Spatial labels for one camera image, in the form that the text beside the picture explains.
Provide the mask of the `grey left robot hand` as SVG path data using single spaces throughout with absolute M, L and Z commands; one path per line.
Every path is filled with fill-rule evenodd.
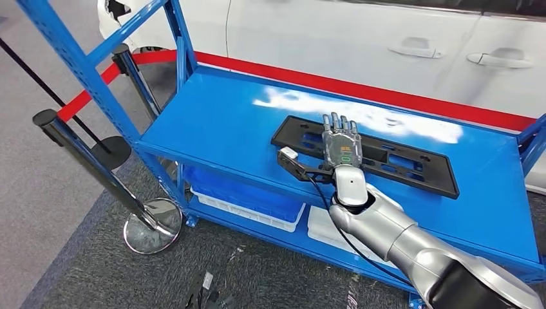
M 217 290 L 213 290 L 207 294 L 203 286 L 193 288 L 184 302 L 184 308 L 186 309 L 229 309 L 234 307 L 235 303 L 232 296 L 221 298 L 220 292 Z

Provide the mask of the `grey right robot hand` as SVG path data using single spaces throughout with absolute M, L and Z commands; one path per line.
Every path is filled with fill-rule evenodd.
M 323 128 L 325 169 L 335 169 L 339 165 L 360 168 L 363 154 L 357 123 L 331 112 L 323 114 Z

